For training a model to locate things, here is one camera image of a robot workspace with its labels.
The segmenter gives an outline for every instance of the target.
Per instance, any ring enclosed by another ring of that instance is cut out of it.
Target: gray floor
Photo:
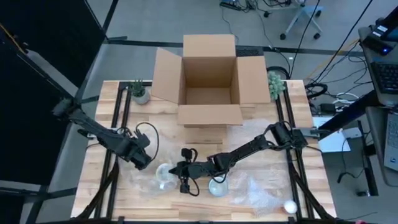
[[[88,0],[93,12],[100,23],[105,20],[111,5],[111,0]],[[302,48],[336,50],[349,29],[360,15],[366,5],[362,0],[336,0],[321,1],[324,6],[322,15],[317,21],[323,28],[320,39],[314,40],[312,35],[315,29],[308,28],[303,40]],[[359,26],[367,26],[378,17],[385,16],[396,6],[393,0],[375,0],[365,13]],[[293,12],[276,12],[264,21],[266,33],[272,43],[264,37],[262,23],[259,15],[252,11],[244,14],[229,9],[224,10],[224,17],[230,21],[232,31],[239,37],[239,45],[273,45],[275,47],[297,47],[306,24],[304,18],[300,18],[297,25],[291,30],[286,40],[279,40],[279,34],[289,24]],[[215,0],[119,0],[116,12],[108,30],[108,37],[127,35],[129,40],[145,40],[159,42],[181,42],[184,34],[227,34],[228,25],[221,18],[221,9]],[[358,38],[356,29],[351,34],[348,42]],[[168,49],[176,54],[181,54],[181,49]],[[284,54],[287,58],[294,54]],[[281,65],[287,67],[286,61],[276,53],[264,54],[267,66]],[[46,71],[54,76],[71,93],[76,92],[76,87],[68,80],[60,78],[60,74],[43,61],[40,56],[32,52],[32,58]],[[309,75],[320,63],[328,59],[329,55],[298,54],[295,62],[293,79],[303,79]],[[133,47],[126,45],[103,45],[96,62],[91,70],[91,76],[85,90],[85,97],[98,95],[103,80],[132,80],[135,78],[152,79],[155,59],[155,47]],[[337,80],[349,75],[351,72],[363,68],[361,63],[353,63],[345,60],[337,65],[323,80],[324,82]],[[329,84],[332,94],[344,92],[354,86],[353,82],[362,73],[357,73],[341,82]],[[361,79],[361,82],[369,81],[369,74]],[[362,85],[350,91],[361,96],[372,89],[372,84]],[[317,98],[314,103],[331,103],[334,99],[329,96]],[[94,116],[96,103],[89,103],[83,108]],[[367,127],[366,119],[361,118]],[[359,141],[349,142],[353,150],[345,153],[348,161],[348,169],[354,173],[361,170]],[[86,140],[77,135],[73,126],[67,144],[53,177],[51,190],[67,189],[77,186],[80,177],[81,166],[84,160],[84,147]],[[362,197],[355,196],[357,190],[365,188],[365,179],[344,179],[341,184],[336,183],[340,173],[342,162],[339,153],[324,155],[325,167],[328,174],[330,187],[335,201],[336,211],[340,218],[354,218],[370,212],[377,212],[362,218],[369,222],[398,223],[398,216],[394,208],[398,201],[398,189],[387,187],[381,179],[379,164],[376,158],[372,158],[373,167],[377,178],[380,196]],[[49,222],[65,220],[69,218],[72,209],[73,197],[49,200],[44,203],[38,221]]]

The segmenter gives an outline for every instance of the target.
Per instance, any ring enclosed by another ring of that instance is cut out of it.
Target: wooden tabletop
[[[312,127],[312,116],[303,82],[289,80],[287,84],[296,126]],[[105,81],[101,89],[95,120],[106,127],[111,126],[118,85],[119,81]],[[125,98],[124,94],[118,127],[121,125]],[[287,118],[283,97],[282,107],[285,118]],[[286,221],[287,217],[291,215],[279,207],[269,213],[267,209],[256,210],[246,204],[233,203],[234,198],[245,196],[248,192],[247,183],[239,185],[237,180],[245,178],[243,180],[248,181],[249,177],[255,180],[263,192],[272,198],[290,199],[292,193],[285,152],[258,152],[238,162],[228,174],[229,194],[225,197],[214,197],[208,192],[209,178],[197,179],[200,188],[198,197],[180,194],[178,186],[167,194],[154,196],[157,191],[151,189],[151,184],[147,184],[154,178],[154,172],[159,164],[183,160],[180,157],[180,150],[183,147],[197,149],[198,161],[204,161],[209,155],[236,149],[255,136],[253,130],[263,130],[267,124],[279,120],[275,103],[241,105],[241,109],[244,126],[184,128],[177,125],[177,105],[175,103],[154,97],[143,106],[132,101],[127,126],[134,129],[136,124],[142,121],[152,123],[160,134],[160,149],[157,159],[144,171],[131,169],[131,163],[122,163],[113,219],[117,220],[118,216],[124,216],[126,220],[142,221]],[[156,144],[153,130],[144,125],[140,126],[140,130],[149,135],[151,146],[146,150],[148,154],[153,154]],[[266,138],[274,141],[271,134],[267,134]],[[316,141],[308,141],[310,146],[318,147]],[[101,146],[93,146],[87,150],[71,217],[82,212],[97,192],[105,152],[106,150]],[[305,148],[302,155],[310,190],[327,212],[335,216],[333,199],[321,154],[313,149]],[[192,191],[196,191],[195,185],[193,183],[190,185]],[[109,193],[104,198],[102,216],[105,216],[108,195]],[[303,216],[306,217],[307,211],[300,190],[299,196]]]

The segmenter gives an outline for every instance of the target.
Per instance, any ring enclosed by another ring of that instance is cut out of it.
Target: plant pot
[[[131,95],[131,98],[139,105],[144,105],[146,103],[148,103],[148,101],[150,100],[150,94],[149,92],[145,89],[145,93],[144,96],[142,97],[135,97],[133,95]]]

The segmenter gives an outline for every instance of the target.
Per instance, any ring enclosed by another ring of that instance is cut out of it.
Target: office chair
[[[268,18],[270,14],[272,14],[273,12],[276,12],[276,11],[296,10],[296,15],[293,17],[292,22],[289,24],[289,26],[287,27],[285,32],[280,34],[279,38],[281,40],[286,39],[286,35],[289,33],[289,31],[291,30],[291,28],[294,26],[294,24],[297,22],[297,20],[299,19],[299,17],[301,15],[305,15],[308,18],[311,18],[311,15],[313,13],[315,6],[306,6],[305,2],[306,2],[306,0],[292,0],[292,4],[291,4],[292,6],[269,9],[264,12],[264,17]],[[319,17],[322,13],[322,9],[323,9],[323,7],[318,6],[317,11],[314,16]],[[317,24],[317,22],[315,22],[315,20],[313,18],[311,19],[311,24],[318,30],[318,32],[313,36],[313,38],[318,39],[321,36],[320,33],[322,33],[322,29]]]

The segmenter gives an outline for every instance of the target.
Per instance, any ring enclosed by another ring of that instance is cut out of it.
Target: box flap
[[[238,57],[240,103],[269,103],[268,76],[263,56]]]
[[[182,58],[162,48],[156,51],[152,95],[179,103],[182,77]]]
[[[243,123],[239,105],[180,105],[178,124],[237,124]]]
[[[235,57],[235,36],[184,35],[184,57]]]

